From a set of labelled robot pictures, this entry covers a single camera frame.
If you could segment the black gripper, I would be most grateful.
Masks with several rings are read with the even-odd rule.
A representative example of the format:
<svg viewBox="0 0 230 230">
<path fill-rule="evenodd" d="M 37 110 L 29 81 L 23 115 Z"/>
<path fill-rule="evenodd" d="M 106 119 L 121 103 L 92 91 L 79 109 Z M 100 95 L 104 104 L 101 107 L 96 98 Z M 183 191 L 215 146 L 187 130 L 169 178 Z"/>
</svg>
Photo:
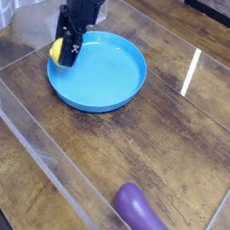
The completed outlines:
<svg viewBox="0 0 230 230">
<path fill-rule="evenodd" d="M 78 57 L 83 42 L 82 34 L 89 25 L 94 25 L 105 0 L 67 0 L 60 6 L 56 38 L 62 40 L 58 64 L 72 67 Z"/>
</svg>

